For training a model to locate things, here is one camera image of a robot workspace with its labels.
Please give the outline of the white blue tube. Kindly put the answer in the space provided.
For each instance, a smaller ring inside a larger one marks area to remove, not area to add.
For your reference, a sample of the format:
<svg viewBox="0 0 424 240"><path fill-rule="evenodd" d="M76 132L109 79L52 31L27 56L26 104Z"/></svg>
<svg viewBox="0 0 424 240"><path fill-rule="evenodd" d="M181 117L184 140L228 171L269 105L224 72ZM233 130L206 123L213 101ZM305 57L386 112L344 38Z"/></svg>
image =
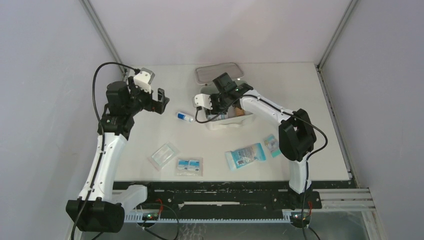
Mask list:
<svg viewBox="0 0 424 240"><path fill-rule="evenodd" d="M183 112L177 112L176 116L178 119L192 123L195 121L195 118L189 114L183 113Z"/></svg>

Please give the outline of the white medicine kit case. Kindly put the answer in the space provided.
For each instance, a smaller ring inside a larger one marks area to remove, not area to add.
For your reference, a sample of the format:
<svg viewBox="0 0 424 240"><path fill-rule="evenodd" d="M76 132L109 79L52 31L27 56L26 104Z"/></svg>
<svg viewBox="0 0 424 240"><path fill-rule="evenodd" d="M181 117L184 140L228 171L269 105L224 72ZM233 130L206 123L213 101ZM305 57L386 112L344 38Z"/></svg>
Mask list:
<svg viewBox="0 0 424 240"><path fill-rule="evenodd" d="M193 97L193 105L202 107L203 113L197 115L197 119L203 117L204 124L211 131L228 128L241 128L252 123L255 116L248 112L237 109L233 103L246 82L242 68L234 62L220 63L202 66L195 69L196 81L202 85L199 94Z"/></svg>

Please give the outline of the clear bag gauze pad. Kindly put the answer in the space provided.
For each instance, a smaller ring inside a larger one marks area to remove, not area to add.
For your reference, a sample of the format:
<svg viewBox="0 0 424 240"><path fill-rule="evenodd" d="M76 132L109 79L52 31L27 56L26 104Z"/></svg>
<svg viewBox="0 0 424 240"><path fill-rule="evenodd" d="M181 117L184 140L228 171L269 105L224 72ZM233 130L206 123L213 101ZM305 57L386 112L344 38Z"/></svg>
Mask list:
<svg viewBox="0 0 424 240"><path fill-rule="evenodd" d="M173 160L180 150L175 147L171 142L167 142L156 150L147 159L157 171L161 171L165 165Z"/></svg>

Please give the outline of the large blue white pouch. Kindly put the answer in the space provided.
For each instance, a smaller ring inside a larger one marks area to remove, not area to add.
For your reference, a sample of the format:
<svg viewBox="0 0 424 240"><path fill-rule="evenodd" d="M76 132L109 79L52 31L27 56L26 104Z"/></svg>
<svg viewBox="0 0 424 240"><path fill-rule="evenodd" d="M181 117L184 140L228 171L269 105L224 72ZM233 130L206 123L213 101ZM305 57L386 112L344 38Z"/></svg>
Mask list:
<svg viewBox="0 0 424 240"><path fill-rule="evenodd" d="M260 143L225 152L225 159L231 171L240 169L253 162L264 162L266 155Z"/></svg>

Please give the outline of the small teal mask packet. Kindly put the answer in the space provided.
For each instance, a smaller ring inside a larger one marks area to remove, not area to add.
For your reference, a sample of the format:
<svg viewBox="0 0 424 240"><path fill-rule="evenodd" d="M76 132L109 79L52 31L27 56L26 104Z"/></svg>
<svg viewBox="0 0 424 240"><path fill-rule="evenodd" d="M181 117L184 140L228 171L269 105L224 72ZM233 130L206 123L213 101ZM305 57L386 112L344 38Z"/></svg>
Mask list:
<svg viewBox="0 0 424 240"><path fill-rule="evenodd" d="M276 158L277 156L282 154L279 146L279 141L273 134L270 134L265 137L263 139L263 142L273 158Z"/></svg>

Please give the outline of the bag of blue packets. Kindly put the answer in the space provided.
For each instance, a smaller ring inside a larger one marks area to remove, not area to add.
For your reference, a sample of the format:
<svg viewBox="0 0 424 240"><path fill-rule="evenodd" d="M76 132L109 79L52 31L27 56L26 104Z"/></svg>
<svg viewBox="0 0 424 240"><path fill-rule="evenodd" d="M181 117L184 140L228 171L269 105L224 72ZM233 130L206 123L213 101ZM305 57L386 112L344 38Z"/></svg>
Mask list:
<svg viewBox="0 0 424 240"><path fill-rule="evenodd" d="M178 158L176 162L176 176L202 177L203 176L203 159L201 157L194 158Z"/></svg>

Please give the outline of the brown bottle orange cap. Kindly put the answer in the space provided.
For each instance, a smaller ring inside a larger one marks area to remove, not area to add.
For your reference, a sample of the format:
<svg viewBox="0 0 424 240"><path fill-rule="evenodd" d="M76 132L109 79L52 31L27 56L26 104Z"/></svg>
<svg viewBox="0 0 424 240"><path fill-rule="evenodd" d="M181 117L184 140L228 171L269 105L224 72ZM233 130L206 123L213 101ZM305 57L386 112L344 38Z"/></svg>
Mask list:
<svg viewBox="0 0 424 240"><path fill-rule="evenodd" d="M241 116L244 116L246 113L243 109L235 107L234 108L234 114L235 114L236 117L241 117Z"/></svg>

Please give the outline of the clear bag white gauze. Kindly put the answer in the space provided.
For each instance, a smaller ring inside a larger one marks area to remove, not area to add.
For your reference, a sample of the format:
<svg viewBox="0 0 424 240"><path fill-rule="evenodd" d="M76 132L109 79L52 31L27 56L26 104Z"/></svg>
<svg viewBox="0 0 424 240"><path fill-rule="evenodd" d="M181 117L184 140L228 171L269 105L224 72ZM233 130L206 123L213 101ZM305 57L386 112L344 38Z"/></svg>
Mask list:
<svg viewBox="0 0 424 240"><path fill-rule="evenodd" d="M221 121L221 120L225 120L229 118L229 115L227 113L222 113L222 114L208 114L206 116L207 120L212 120L212 121Z"/></svg>

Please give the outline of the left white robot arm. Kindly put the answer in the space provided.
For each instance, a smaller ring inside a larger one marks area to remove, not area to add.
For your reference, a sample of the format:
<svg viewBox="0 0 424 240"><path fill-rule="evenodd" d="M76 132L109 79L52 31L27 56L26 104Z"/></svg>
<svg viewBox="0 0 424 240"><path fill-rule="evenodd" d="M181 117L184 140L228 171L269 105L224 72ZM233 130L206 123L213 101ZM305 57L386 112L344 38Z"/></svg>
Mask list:
<svg viewBox="0 0 424 240"><path fill-rule="evenodd" d="M134 117L145 110L162 114L170 99L162 88L153 91L132 77L106 87L107 104L99 116L96 152L86 182L77 199L68 200L65 211L73 221L73 230L118 233L125 216L138 205L153 207L157 196L146 186L135 184L113 195L115 175L121 154L127 145Z"/></svg>

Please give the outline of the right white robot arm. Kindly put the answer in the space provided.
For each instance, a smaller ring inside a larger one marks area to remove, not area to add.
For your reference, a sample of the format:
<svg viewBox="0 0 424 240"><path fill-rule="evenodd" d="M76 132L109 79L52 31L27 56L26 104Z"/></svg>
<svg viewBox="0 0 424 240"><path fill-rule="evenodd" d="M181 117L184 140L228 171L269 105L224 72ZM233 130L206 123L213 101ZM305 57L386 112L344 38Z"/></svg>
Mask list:
<svg viewBox="0 0 424 240"><path fill-rule="evenodd" d="M211 97L213 110L223 111L227 107L239 107L277 126L281 153L289 160L289 203L302 208L309 201L308 158L314 150L317 136L308 113L303 109L289 110L263 97L247 83L237 84L228 73L213 81L217 93Z"/></svg>

